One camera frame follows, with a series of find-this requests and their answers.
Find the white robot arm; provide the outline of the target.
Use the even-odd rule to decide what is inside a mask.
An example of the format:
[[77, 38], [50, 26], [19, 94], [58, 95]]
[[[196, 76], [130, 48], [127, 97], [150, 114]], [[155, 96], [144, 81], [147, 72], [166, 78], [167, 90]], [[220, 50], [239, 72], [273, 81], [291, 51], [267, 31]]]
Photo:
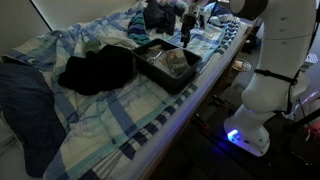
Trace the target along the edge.
[[299, 73], [315, 29], [316, 0], [228, 0], [239, 18], [260, 18], [264, 33], [254, 75], [242, 92], [242, 104], [224, 121], [228, 140], [261, 157], [270, 147], [264, 123], [278, 113], [291, 111], [294, 97], [308, 82]]

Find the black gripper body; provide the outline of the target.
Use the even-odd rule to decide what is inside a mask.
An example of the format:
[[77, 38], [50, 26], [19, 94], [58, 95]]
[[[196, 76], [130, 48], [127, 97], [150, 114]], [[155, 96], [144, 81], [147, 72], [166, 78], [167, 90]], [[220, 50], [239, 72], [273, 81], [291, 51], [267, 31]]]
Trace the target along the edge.
[[196, 21], [196, 16], [193, 14], [185, 14], [182, 17], [181, 34], [184, 38], [190, 34], [190, 31], [194, 28]]

